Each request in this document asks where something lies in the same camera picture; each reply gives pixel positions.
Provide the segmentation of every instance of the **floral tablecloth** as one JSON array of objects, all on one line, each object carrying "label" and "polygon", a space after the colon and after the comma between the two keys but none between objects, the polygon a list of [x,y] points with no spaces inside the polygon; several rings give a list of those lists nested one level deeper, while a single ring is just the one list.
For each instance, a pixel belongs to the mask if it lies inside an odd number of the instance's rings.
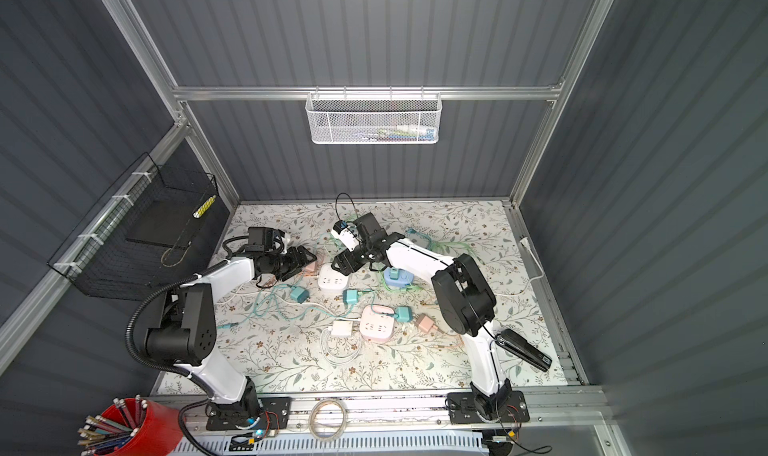
[{"label": "floral tablecloth", "polygon": [[[526,337],[534,346],[553,357],[552,368],[542,373],[519,358],[499,349],[502,367],[513,386],[564,385],[559,360],[555,357],[549,330],[528,284],[528,277],[514,242],[501,202],[384,202],[360,203],[360,214],[372,212],[388,231],[406,234],[421,246],[432,240],[432,249],[456,256],[472,254],[480,265],[490,287],[496,293],[496,317]],[[342,217],[352,219],[349,203],[339,204]],[[269,226],[290,234],[293,244],[303,244],[328,262],[340,250],[328,231],[336,221],[333,204],[252,205],[239,206],[226,231],[226,237],[245,235],[248,226]],[[220,250],[211,263],[224,257]],[[309,302],[319,302],[335,314],[345,312],[341,297],[326,296],[317,288],[316,279],[299,277],[288,281],[310,290]],[[350,288],[370,288],[361,295],[350,317],[358,316],[370,301],[385,306],[410,306],[415,316],[427,314],[442,332],[421,334],[413,323],[396,323],[395,335],[386,344],[364,342],[360,355],[351,363],[335,367],[321,355],[320,334],[332,317],[319,311],[304,312],[309,305],[289,306],[271,303],[270,310],[254,301],[264,299],[268,291],[257,294],[255,282],[238,288],[216,306],[216,322],[220,328],[216,344],[233,366],[250,376],[262,393],[364,391],[387,389],[464,388],[471,381],[469,364],[457,336],[440,316],[434,291],[423,281],[422,289],[412,292],[388,292],[379,273],[367,268],[350,277]],[[280,289],[275,296],[290,301],[288,291]],[[334,354],[350,354],[356,340],[330,339]],[[178,374],[165,374],[160,394],[201,392]]]}]

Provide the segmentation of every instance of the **wall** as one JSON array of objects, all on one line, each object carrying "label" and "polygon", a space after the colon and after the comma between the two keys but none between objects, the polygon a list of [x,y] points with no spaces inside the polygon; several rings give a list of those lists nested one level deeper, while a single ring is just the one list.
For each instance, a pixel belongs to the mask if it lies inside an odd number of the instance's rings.
[{"label": "wall", "polygon": [[[0,0],[0,322],[172,120],[100,0]],[[76,429],[153,374],[126,354],[135,303],[70,290],[0,378],[0,454],[79,454]]]},{"label": "wall", "polygon": [[768,0],[617,0],[522,204],[644,454],[768,443]]},{"label": "wall", "polygon": [[[181,86],[548,86],[592,2],[132,1]],[[191,103],[243,200],[504,196],[545,105],[446,102],[435,145],[327,147],[303,103]]]}]

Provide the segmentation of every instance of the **red cup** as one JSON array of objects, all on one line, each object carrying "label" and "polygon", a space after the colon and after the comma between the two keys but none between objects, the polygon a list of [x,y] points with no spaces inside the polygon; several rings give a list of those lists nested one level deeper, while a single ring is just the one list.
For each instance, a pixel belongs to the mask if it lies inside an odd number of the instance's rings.
[{"label": "red cup", "polygon": [[[129,399],[125,403],[134,419],[134,404]],[[120,411],[113,405],[101,413],[106,419],[125,424]],[[147,415],[139,427],[139,431],[130,441],[117,451],[114,456],[165,456],[173,451],[184,436],[179,429],[179,410],[168,408],[162,404],[147,400]]]}]

